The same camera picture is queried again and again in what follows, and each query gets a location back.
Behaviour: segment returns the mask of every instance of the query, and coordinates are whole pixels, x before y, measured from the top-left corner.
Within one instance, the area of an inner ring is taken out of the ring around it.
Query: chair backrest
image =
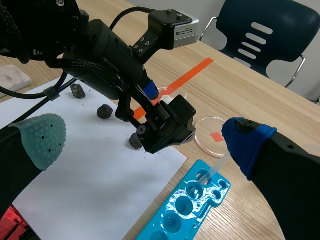
[[[226,0],[216,27],[227,37],[221,52],[267,77],[272,61],[293,62],[305,51],[319,30],[320,15],[293,0]]]

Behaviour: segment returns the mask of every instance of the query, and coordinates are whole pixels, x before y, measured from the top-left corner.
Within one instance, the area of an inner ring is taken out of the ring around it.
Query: small stone
[[[96,115],[101,118],[101,119],[108,119],[111,117],[112,113],[114,112],[114,110],[112,109],[112,107],[110,107],[107,104],[103,104],[101,107],[98,108],[98,110],[96,111]]]
[[[76,99],[84,99],[86,97],[85,91],[80,84],[74,83],[71,85],[70,88],[71,88],[73,96]]]
[[[129,139],[129,143],[130,145],[134,148],[134,149],[140,149],[142,148],[142,143],[138,137],[138,134],[135,132],[131,135],[130,139]]]

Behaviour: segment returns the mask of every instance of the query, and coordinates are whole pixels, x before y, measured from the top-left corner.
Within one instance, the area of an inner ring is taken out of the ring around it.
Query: screw
[[[138,135],[143,135],[143,134],[145,133],[146,129],[147,129],[147,128],[146,128],[145,125],[140,125],[140,126],[138,127],[136,133],[137,133]]]
[[[55,2],[59,7],[63,7],[65,5],[65,0],[55,0]]]

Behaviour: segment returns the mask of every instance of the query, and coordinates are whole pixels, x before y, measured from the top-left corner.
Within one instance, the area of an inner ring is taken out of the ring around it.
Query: white paper
[[[60,115],[67,127],[66,144],[14,206],[42,240],[121,240],[187,158],[173,147],[153,155],[143,148],[134,150],[129,138],[135,128],[114,113],[99,119],[98,107],[108,104],[116,110],[116,105],[81,85],[86,98],[75,99],[68,88],[35,113]],[[39,101],[15,98],[1,103],[0,128]]]

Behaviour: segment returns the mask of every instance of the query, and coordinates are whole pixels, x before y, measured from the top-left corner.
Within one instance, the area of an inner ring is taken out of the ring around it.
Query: plastic lid
[[[195,141],[199,147],[216,158],[222,158],[227,152],[227,144],[222,136],[222,127],[226,121],[217,116],[200,118],[195,124]]]

